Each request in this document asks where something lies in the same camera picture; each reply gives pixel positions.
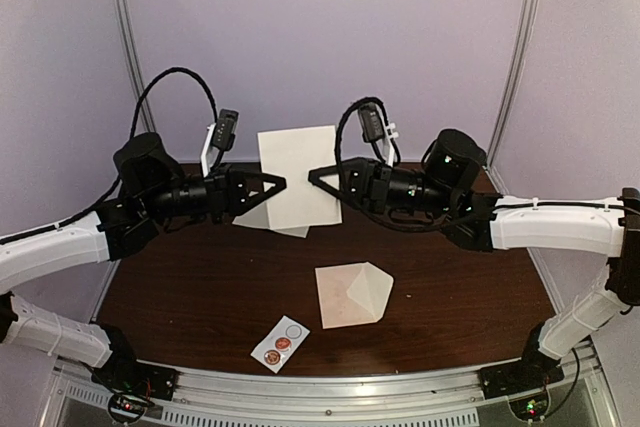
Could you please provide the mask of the cream letter paper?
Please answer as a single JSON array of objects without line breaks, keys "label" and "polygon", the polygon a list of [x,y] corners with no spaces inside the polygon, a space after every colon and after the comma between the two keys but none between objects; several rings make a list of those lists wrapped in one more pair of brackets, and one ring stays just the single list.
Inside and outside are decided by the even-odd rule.
[{"label": "cream letter paper", "polygon": [[308,180],[310,171],[334,164],[335,135],[333,125],[257,134],[262,171],[286,180],[286,188],[266,202],[271,229],[342,222],[339,201]]}]

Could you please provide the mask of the cream envelope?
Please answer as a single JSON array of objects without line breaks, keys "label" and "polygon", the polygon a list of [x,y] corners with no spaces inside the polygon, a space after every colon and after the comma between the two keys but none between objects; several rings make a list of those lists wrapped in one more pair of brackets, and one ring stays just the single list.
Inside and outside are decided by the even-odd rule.
[{"label": "cream envelope", "polygon": [[369,262],[319,267],[315,278],[325,330],[379,322],[394,286],[390,274]]}]

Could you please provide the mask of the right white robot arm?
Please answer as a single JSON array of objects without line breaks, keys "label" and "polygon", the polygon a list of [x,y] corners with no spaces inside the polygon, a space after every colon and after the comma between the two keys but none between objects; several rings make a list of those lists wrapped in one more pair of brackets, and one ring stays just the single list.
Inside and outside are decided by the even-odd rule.
[{"label": "right white robot arm", "polygon": [[442,233],[469,251],[547,248],[600,254],[604,270],[573,303],[532,334],[513,366],[535,387],[569,351],[639,304],[639,192],[593,201],[540,200],[474,191],[485,152],[465,133],[442,130],[419,170],[356,157],[309,172],[309,182],[390,230]]}]

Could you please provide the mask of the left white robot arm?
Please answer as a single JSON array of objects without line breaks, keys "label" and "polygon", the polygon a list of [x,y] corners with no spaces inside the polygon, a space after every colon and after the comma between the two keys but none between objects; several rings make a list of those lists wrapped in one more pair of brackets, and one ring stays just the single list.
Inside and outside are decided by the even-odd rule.
[{"label": "left white robot arm", "polygon": [[144,371],[113,328],[80,323],[14,293],[28,281],[71,267],[124,259],[144,249],[161,225],[240,216],[286,188],[284,178],[230,164],[188,176],[156,133],[133,137],[114,155],[122,184],[76,220],[65,220],[1,241],[1,341],[37,349],[93,368],[123,391],[137,389]]}]

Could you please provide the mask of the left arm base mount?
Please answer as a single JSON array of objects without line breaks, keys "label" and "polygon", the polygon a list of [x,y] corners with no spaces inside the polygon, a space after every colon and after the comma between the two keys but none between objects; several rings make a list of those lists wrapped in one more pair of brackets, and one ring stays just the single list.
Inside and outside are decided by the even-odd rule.
[{"label": "left arm base mount", "polygon": [[124,333],[109,325],[100,325],[106,333],[110,356],[102,367],[90,367],[91,380],[110,393],[107,413],[119,425],[138,422],[156,404],[154,400],[171,401],[178,371],[141,362]]}]

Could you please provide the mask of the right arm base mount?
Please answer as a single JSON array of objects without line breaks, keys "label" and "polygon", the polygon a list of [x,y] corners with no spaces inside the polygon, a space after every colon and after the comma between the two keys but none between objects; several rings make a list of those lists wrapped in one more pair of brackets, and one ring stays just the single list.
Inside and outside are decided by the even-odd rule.
[{"label": "right arm base mount", "polygon": [[542,326],[530,331],[519,360],[481,368],[478,374],[485,399],[510,397],[512,414],[530,423],[542,421],[551,412],[548,387],[565,378],[560,361],[539,351]]}]

